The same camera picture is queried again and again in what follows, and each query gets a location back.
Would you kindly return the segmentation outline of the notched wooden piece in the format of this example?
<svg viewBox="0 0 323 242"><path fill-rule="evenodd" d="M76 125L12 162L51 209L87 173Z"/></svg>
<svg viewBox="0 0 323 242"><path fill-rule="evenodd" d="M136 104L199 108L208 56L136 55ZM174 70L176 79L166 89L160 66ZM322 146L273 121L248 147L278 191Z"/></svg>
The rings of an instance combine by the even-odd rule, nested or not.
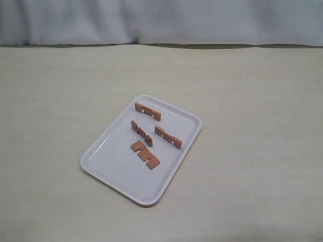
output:
<svg viewBox="0 0 323 242"><path fill-rule="evenodd" d="M157 121L161 121L161 118L162 118L162 115L160 112L154 110L154 109L151 109L139 102L135 102L135 110L137 112L140 112L140 113L143 113L143 114L146 114L148 116L151 116L153 117L155 120Z"/></svg>
<svg viewBox="0 0 323 242"><path fill-rule="evenodd" d="M132 144L131 149L134 152L138 152L137 155L143 162L146 163L149 169L154 169L160 164L159 159L154 156L141 141L137 141Z"/></svg>
<svg viewBox="0 0 323 242"><path fill-rule="evenodd" d="M164 140L172 144L174 147L177 149L182 148L182 141L176 138L175 136L172 136L165 132L164 129L162 129L160 126L155 126L154 128L154 133L157 134L158 136L162 137Z"/></svg>
<svg viewBox="0 0 323 242"><path fill-rule="evenodd" d="M134 120L131 121L131 127L137 134L139 134L144 139L144 141L149 147L153 146L152 138L142 128L140 128Z"/></svg>

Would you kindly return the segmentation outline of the white fabric backdrop curtain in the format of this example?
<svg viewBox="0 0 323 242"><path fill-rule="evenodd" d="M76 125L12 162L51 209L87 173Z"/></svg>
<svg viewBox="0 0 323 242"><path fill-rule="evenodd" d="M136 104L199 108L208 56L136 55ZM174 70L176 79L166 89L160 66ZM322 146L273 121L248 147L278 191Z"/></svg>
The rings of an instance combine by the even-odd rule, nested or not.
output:
<svg viewBox="0 0 323 242"><path fill-rule="evenodd" d="M322 1L1 1L2 45L322 46Z"/></svg>

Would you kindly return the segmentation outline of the white plastic tray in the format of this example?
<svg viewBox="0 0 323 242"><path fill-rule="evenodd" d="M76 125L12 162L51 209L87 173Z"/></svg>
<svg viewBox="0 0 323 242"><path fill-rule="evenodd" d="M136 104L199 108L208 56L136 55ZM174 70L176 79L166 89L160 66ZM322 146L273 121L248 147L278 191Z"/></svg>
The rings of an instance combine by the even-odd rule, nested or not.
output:
<svg viewBox="0 0 323 242"><path fill-rule="evenodd" d="M80 165L137 204L151 206L163 195L201 127L197 116L140 95L82 155Z"/></svg>

